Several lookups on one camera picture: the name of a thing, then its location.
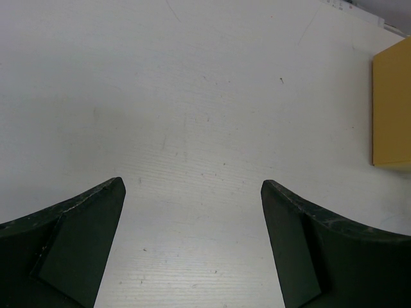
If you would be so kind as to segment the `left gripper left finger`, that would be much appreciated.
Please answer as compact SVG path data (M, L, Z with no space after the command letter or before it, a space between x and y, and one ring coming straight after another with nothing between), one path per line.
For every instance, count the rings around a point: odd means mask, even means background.
M69 200L31 274L82 307L93 307L124 200L120 177Z

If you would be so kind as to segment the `yellow drawer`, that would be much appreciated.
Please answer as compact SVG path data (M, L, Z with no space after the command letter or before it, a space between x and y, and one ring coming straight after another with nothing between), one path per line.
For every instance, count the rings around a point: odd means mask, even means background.
M380 169L387 169L391 171L400 171L406 173L409 173L411 171L410 162L391 162L384 164L375 164L374 166Z

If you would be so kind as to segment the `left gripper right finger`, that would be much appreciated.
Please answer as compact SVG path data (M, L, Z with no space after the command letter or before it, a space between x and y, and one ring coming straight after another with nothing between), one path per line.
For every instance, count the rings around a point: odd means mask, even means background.
M322 293L304 231L304 214L275 181L263 182L261 199L284 304L304 307Z

